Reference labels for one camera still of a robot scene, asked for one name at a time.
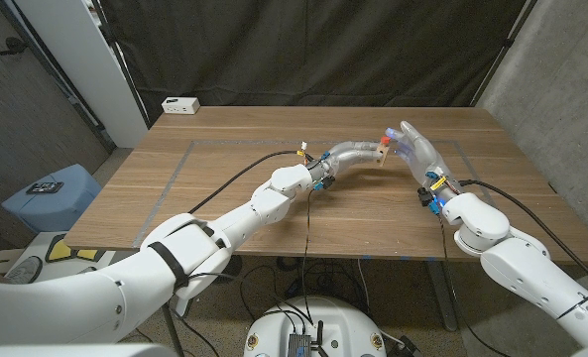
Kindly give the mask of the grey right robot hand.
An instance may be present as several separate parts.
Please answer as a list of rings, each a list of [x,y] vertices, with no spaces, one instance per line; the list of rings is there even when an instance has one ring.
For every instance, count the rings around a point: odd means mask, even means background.
[[[415,180],[423,187],[431,188],[442,177],[446,181],[435,191],[448,191],[448,195],[460,194],[462,187],[438,151],[408,121],[401,122],[401,129],[387,128],[385,134],[396,141],[395,153],[404,160]]]

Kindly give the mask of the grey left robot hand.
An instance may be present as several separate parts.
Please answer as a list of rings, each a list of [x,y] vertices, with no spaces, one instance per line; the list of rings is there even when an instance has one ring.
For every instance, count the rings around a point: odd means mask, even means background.
[[[328,150],[322,157],[309,164],[308,170],[313,181],[335,177],[350,166],[377,162],[383,158],[376,142],[342,142]]]

